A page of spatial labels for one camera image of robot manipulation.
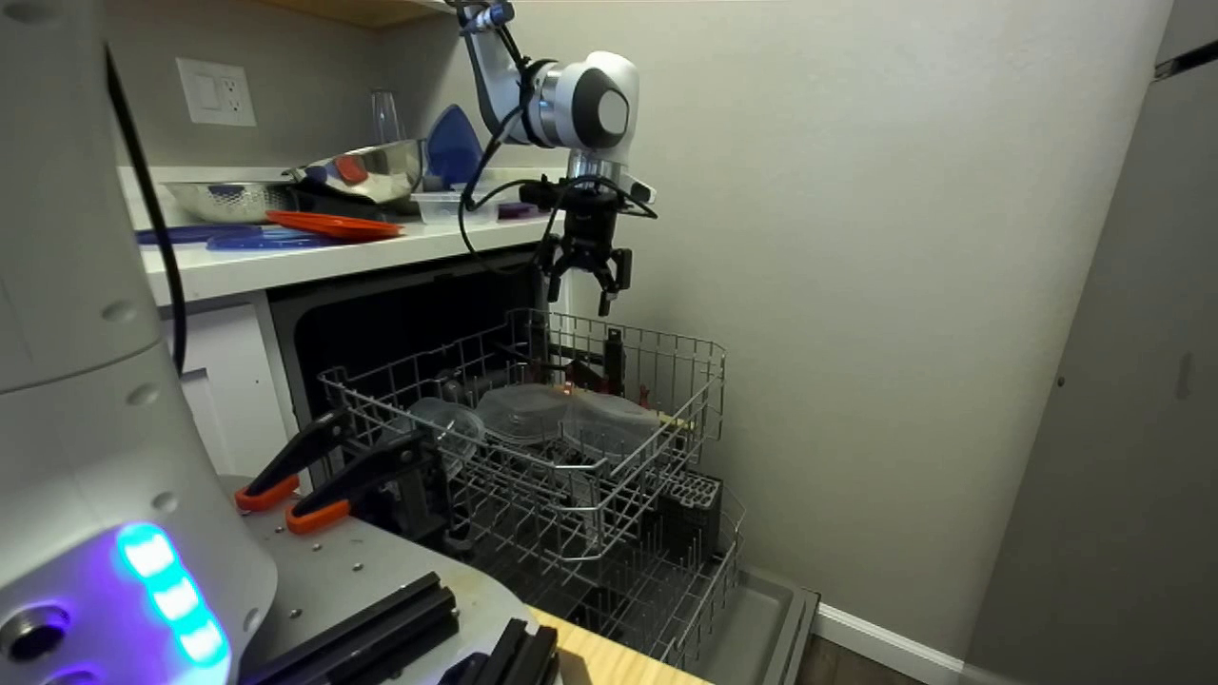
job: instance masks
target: wall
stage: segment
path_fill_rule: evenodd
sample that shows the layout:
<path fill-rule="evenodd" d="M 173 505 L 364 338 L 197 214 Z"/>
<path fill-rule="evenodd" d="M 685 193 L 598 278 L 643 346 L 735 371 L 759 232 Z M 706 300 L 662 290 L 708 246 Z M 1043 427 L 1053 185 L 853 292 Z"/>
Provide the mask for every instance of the wall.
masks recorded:
<path fill-rule="evenodd" d="M 302 165 L 368 141 L 368 31 L 260 0 L 107 0 L 107 39 L 154 165 Z M 177 58 L 244 66 L 254 129 L 189 124 Z"/>
<path fill-rule="evenodd" d="M 1218 39 L 1178 7 L 1165 52 Z M 1047 685 L 1202 685 L 1213 653 L 1218 66 L 1155 87 L 1070 336 L 973 667 Z"/>
<path fill-rule="evenodd" d="M 529 52 L 643 70 L 621 316 L 732 351 L 720 468 L 746 554 L 963 651 L 1022 483 L 1165 0 L 519 5 Z M 385 39 L 473 101 L 445 26 Z"/>

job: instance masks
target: floor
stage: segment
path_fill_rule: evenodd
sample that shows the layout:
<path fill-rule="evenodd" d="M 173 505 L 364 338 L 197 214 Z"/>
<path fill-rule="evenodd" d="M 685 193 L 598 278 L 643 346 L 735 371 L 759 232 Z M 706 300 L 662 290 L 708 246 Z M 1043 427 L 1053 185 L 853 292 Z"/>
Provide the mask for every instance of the floor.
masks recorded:
<path fill-rule="evenodd" d="M 810 639 L 805 651 L 801 685 L 916 685 L 881 662 L 868 662 L 836 643 Z"/>

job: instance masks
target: blue led light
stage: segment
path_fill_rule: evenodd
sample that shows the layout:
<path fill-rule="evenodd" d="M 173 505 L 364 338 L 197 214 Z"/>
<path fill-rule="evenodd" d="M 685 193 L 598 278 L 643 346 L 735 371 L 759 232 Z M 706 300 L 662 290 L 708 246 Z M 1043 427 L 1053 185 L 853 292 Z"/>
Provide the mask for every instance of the blue led light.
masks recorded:
<path fill-rule="evenodd" d="M 173 633 L 189 667 L 215 667 L 229 657 L 229 639 L 215 610 L 202 601 L 187 562 L 159 526 L 133 521 L 119 530 L 119 554 L 146 586 L 159 625 Z"/>

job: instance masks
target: wooden surface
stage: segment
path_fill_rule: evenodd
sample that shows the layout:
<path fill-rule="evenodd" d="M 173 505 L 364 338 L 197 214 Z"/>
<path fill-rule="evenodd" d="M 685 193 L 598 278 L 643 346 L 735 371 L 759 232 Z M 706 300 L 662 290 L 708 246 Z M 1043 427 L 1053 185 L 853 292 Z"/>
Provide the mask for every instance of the wooden surface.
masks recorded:
<path fill-rule="evenodd" d="M 334 23 L 372 26 L 372 31 L 445 11 L 442 0 L 264 0 L 264 5 L 279 5 L 289 11 L 334 19 Z"/>
<path fill-rule="evenodd" d="M 810 639 L 805 651 L 801 685 L 916 685 L 881 662 L 868 662 L 836 643 Z"/>
<path fill-rule="evenodd" d="M 579 625 L 569 625 L 552 612 L 532 610 L 536 625 L 547 625 L 560 633 L 560 651 L 579 653 L 585 667 L 585 678 L 594 685 L 702 685 L 702 678 L 673 670 L 666 662 L 656 662 L 633 647 L 621 647 L 598 633 L 585 633 Z"/>

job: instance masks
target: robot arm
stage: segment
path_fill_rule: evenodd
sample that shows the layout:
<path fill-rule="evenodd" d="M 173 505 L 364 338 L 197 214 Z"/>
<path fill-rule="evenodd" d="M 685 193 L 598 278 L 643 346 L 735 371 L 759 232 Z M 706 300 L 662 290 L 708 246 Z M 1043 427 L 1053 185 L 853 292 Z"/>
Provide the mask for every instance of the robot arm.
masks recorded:
<path fill-rule="evenodd" d="M 527 181 L 520 198 L 569 214 L 562 236 L 544 243 L 547 295 L 560 295 L 562 271 L 591 271 L 603 280 L 605 316 L 614 292 L 633 280 L 633 255 L 614 246 L 614 219 L 626 208 L 656 217 L 650 191 L 626 172 L 640 70 L 618 52 L 570 66 L 529 61 L 508 31 L 509 0 L 453 0 L 453 7 L 492 132 L 509 143 L 570 148 L 569 177 Z"/>

